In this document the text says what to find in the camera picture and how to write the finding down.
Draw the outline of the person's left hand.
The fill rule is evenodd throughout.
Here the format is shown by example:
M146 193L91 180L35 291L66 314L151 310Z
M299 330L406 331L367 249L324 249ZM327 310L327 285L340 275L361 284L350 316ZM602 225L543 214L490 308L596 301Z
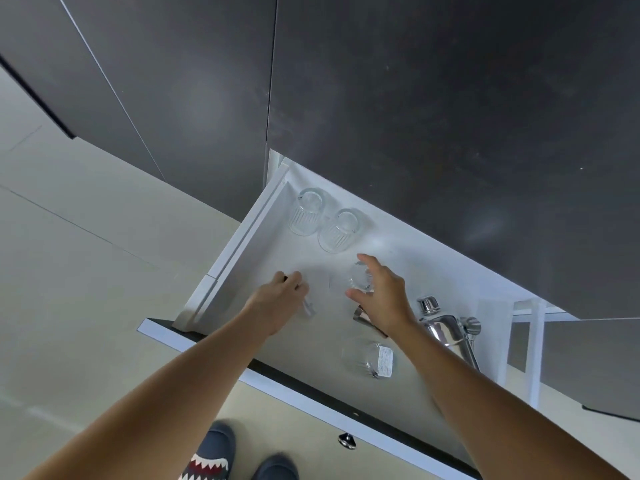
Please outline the person's left hand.
M241 311L242 321L265 338L276 334L302 308L303 299L287 297L280 290L280 273L254 291ZM307 293L308 284L303 281L303 298Z

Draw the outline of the dark cabinet side panel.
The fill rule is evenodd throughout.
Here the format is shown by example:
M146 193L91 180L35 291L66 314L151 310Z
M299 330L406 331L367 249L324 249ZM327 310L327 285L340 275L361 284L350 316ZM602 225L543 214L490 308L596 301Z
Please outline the dark cabinet side panel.
M164 180L60 0L0 0L0 66L68 137Z

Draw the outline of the stainless steel cocktail shaker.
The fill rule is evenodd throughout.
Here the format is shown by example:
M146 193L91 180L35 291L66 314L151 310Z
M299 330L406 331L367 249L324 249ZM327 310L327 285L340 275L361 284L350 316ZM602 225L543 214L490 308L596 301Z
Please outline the stainless steel cocktail shaker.
M441 307L433 296L418 298L417 304L420 308L419 322L423 327L453 354L480 371L474 352L475 338L482 331L478 318L442 315Z

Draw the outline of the ribbed clear glass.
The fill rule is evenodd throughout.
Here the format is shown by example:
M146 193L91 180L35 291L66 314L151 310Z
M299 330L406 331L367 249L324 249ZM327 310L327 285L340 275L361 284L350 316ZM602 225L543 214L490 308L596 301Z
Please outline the ribbed clear glass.
M325 252L341 253L356 241L360 227L356 209L340 209L320 227L318 244Z
M302 190L296 197L289 213L288 226L292 233L307 237L318 231L324 216L327 197L317 187Z

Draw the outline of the person's left forearm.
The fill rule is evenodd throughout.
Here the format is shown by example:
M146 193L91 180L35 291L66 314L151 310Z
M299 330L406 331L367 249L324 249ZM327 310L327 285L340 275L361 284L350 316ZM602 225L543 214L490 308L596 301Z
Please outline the person's left forearm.
M116 402L23 480L177 480L278 326L240 315Z

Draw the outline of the person's right grey slipper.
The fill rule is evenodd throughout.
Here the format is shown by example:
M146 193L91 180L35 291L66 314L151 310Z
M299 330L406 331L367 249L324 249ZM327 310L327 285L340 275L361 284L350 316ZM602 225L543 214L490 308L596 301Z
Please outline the person's right grey slipper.
M290 457L277 453L261 462L251 480L300 480L300 475Z

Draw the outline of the white shelf frame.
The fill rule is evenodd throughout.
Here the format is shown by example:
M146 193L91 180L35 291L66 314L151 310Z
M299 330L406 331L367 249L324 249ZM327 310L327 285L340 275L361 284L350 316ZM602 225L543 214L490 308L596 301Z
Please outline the white shelf frame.
M518 323L529 325L525 343L524 369L520 371L520 397L535 410L539 408L540 403L543 345L545 325L548 322L580 322L580 319L539 297L514 303L511 325Z

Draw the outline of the white drawer with dark front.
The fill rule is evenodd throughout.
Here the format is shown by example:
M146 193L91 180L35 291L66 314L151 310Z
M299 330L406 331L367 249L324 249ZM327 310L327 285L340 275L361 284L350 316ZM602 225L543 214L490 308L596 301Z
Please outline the white drawer with dark front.
M303 237L287 221L297 195L325 192L328 220L343 208L356 209L360 232L347 250L325 252L317 234ZM375 255L406 280L414 313L417 299L434 296L442 315L473 316L482 331L474 352L480 371L497 384L506 380L514 303L530 293L499 274L436 241L353 193L285 158L251 210L174 320L145 319L138 331L183 352L219 329L276 271L300 271L310 285L316 315L301 310L283 331L268 339L240 380L261 392L350 433L446 480L475 480L472 460L433 405L418 373L392 341L354 322L357 304L329 290L331 274ZM343 343L365 338L396 355L390 379L349 372Z

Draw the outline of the person's left grey slipper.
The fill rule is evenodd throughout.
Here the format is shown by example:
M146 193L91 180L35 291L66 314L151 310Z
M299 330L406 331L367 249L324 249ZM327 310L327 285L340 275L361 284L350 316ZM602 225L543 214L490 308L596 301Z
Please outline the person's left grey slipper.
M231 470L236 457L236 435L231 425L224 420L215 421L196 454L203 460L226 460L227 469Z

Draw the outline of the person's right forearm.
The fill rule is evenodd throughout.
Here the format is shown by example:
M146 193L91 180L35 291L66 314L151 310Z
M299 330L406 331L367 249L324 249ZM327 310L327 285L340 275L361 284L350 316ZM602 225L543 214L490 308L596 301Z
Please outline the person's right forearm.
M387 332L420 373L483 480L629 480L518 397L471 368L411 317Z

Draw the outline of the small clear drinking glass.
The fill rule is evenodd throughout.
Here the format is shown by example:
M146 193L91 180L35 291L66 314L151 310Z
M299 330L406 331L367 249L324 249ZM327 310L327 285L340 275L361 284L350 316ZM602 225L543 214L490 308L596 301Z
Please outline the small clear drinking glass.
M329 290L334 294L343 294L348 289L361 290L364 293L374 290L372 274L363 261L359 260L331 274Z

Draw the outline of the clear glass with white label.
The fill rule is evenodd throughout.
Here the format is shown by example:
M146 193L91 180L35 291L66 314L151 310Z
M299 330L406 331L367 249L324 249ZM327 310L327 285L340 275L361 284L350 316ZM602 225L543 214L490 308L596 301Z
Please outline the clear glass with white label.
M390 379L394 373L395 352L379 341L365 338L347 340L342 345L340 357L345 368L355 374Z

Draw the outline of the large dark cabinet door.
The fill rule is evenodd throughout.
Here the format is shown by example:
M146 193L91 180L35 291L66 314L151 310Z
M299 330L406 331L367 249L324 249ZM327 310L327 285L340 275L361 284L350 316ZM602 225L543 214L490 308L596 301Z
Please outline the large dark cabinet door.
M640 317L640 0L277 0L270 149L580 319Z

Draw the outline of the person's grey slipper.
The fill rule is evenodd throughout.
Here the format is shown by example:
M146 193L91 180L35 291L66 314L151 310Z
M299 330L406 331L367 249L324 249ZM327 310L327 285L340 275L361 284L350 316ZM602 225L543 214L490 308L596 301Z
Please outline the person's grey slipper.
M231 425L224 420L215 421L196 454L203 460L226 460L227 469L231 470L236 457L236 435Z
M290 457L277 453L261 462L251 480L300 480L300 475Z

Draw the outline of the narrow dark cabinet door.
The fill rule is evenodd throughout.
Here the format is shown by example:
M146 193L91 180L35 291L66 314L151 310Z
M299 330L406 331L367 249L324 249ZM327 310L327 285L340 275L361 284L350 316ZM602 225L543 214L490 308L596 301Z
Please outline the narrow dark cabinet door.
M62 0L165 181L241 221L264 186L277 0Z

